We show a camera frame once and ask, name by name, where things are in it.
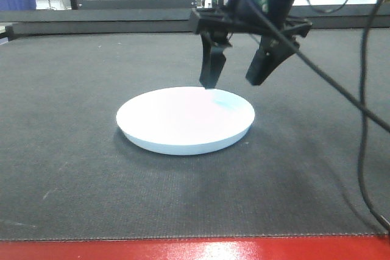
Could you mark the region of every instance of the robotic arm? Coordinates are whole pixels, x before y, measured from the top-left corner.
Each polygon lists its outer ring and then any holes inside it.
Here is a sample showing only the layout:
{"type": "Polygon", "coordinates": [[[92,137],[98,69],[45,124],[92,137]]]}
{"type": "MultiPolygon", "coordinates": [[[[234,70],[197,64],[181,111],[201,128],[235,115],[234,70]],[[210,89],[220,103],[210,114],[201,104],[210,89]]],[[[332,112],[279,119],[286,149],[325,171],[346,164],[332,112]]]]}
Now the robotic arm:
{"type": "Polygon", "coordinates": [[[288,17],[294,0],[229,0],[227,5],[213,9],[194,9],[190,26],[201,35],[203,62],[200,82],[205,88],[214,88],[224,67],[223,51],[232,45],[229,32],[261,35],[260,47],[256,51],[246,74],[253,85],[261,85],[271,72],[294,53],[279,41],[257,13],[263,14],[284,36],[299,47],[296,35],[306,37],[311,23],[306,19],[288,17]]]}

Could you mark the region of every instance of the metal frame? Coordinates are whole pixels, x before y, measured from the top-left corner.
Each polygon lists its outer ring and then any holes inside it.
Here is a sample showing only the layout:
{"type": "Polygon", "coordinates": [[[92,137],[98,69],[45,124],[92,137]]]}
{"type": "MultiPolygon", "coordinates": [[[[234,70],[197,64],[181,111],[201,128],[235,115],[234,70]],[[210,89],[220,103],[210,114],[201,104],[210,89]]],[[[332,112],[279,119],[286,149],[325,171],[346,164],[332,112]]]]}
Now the metal frame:
{"type": "Polygon", "coordinates": [[[72,9],[178,9],[196,6],[196,0],[71,0],[72,9]]]}

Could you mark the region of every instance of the black cable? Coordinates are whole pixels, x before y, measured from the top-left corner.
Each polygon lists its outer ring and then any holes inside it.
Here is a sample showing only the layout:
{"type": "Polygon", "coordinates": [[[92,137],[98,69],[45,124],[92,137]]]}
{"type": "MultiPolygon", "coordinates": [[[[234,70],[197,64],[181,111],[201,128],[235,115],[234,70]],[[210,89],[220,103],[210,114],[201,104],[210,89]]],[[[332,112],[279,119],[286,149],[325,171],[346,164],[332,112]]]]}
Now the black cable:
{"type": "Polygon", "coordinates": [[[352,94],[350,94],[345,88],[343,88],[338,82],[326,74],[321,68],[315,65],[305,54],[303,54],[298,48],[290,42],[284,34],[282,34],[274,24],[272,24],[266,16],[258,11],[256,5],[252,0],[246,0],[249,7],[256,13],[256,15],[270,28],[272,33],[277,36],[279,40],[282,40],[295,54],[297,54],[316,74],[322,77],[332,87],[334,87],[340,94],[342,94],[351,104],[356,106],[359,110],[363,111],[371,120],[373,120],[380,127],[390,133],[390,125],[387,124],[382,118],[378,117],[375,113],[371,112],[366,106],[362,105],[352,94]]]}
{"type": "Polygon", "coordinates": [[[306,0],[306,1],[309,4],[309,7],[312,10],[314,10],[316,13],[335,13],[335,12],[338,12],[339,10],[343,9],[346,6],[347,2],[348,2],[348,0],[345,0],[343,4],[341,4],[338,8],[333,9],[333,10],[332,9],[322,10],[322,9],[318,9],[315,6],[313,6],[311,4],[310,0],[306,0]]]}
{"type": "MultiPolygon", "coordinates": [[[[360,62],[361,62],[361,72],[360,72],[360,87],[359,87],[359,95],[360,102],[362,105],[366,105],[366,77],[367,77],[367,44],[368,44],[368,36],[372,27],[372,23],[380,6],[382,5],[383,0],[378,0],[372,9],[367,24],[364,27],[362,38],[361,38],[361,50],[360,50],[360,62]]],[[[368,139],[368,118],[367,115],[362,112],[361,113],[361,141],[360,141],[360,150],[358,155],[358,181],[360,187],[360,193],[363,197],[365,204],[368,206],[371,214],[376,218],[378,222],[381,223],[383,227],[385,227],[390,234],[390,222],[382,216],[376,209],[373,203],[371,202],[366,184],[364,182],[364,159],[366,156],[366,147],[367,147],[367,139],[368,139]]]]}
{"type": "Polygon", "coordinates": [[[324,71],[322,71],[318,66],[316,66],[305,54],[301,53],[301,51],[295,47],[292,42],[290,42],[275,26],[273,23],[271,23],[266,16],[264,16],[261,12],[259,12],[256,5],[252,2],[252,0],[246,0],[249,7],[253,10],[253,12],[259,17],[259,19],[262,20],[262,22],[265,23],[265,25],[268,26],[268,28],[277,36],[279,40],[282,40],[290,49],[293,50],[315,73],[317,73],[321,78],[323,78],[327,83],[329,83],[334,89],[336,89],[340,94],[342,94],[349,102],[351,102],[354,106],[356,106],[361,112],[362,112],[362,137],[361,137],[361,145],[360,145],[360,151],[359,151],[359,158],[358,158],[358,179],[359,179],[359,187],[361,194],[363,196],[363,200],[367,207],[369,208],[371,214],[375,217],[375,219],[384,227],[387,229],[387,231],[390,233],[390,223],[389,221],[382,216],[380,213],[378,213],[372,202],[369,200],[369,196],[364,184],[364,177],[363,177],[363,166],[364,166],[364,155],[366,151],[366,144],[367,144],[367,131],[368,131],[368,118],[373,120],[376,124],[378,124],[380,127],[385,129],[387,132],[390,133],[390,125],[387,124],[384,120],[379,118],[375,113],[371,112],[367,107],[365,103],[365,84],[366,84],[366,47],[367,47],[367,36],[369,33],[369,29],[371,28],[373,19],[375,18],[381,3],[383,0],[378,0],[376,5],[374,6],[373,10],[371,11],[369,15],[369,20],[367,22],[367,26],[363,33],[363,39],[362,39],[362,53],[361,53],[361,83],[360,83],[360,101],[355,99],[353,95],[351,95],[347,90],[345,90],[339,83],[337,83],[335,80],[333,80],[330,76],[328,76],[324,71]]]}

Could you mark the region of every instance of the red surface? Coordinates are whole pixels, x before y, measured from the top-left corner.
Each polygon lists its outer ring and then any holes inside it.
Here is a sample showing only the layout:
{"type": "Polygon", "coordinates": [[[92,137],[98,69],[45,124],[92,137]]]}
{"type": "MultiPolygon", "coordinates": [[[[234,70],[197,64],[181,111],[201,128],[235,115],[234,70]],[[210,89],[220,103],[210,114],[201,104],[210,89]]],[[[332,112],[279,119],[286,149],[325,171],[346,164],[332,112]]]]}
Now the red surface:
{"type": "Polygon", "coordinates": [[[0,260],[389,260],[390,237],[0,242],[0,260]]]}

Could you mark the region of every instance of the white plate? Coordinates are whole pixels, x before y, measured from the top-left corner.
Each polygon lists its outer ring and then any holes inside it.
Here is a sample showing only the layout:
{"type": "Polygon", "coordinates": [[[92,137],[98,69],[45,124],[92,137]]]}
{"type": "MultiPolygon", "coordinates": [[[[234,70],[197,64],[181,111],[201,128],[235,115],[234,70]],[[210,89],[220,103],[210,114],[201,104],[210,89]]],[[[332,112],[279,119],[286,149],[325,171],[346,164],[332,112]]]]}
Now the white plate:
{"type": "Polygon", "coordinates": [[[165,88],[134,97],[116,114],[134,144],[168,155],[197,155],[231,146],[255,118],[236,94],[201,87],[165,88]]]}

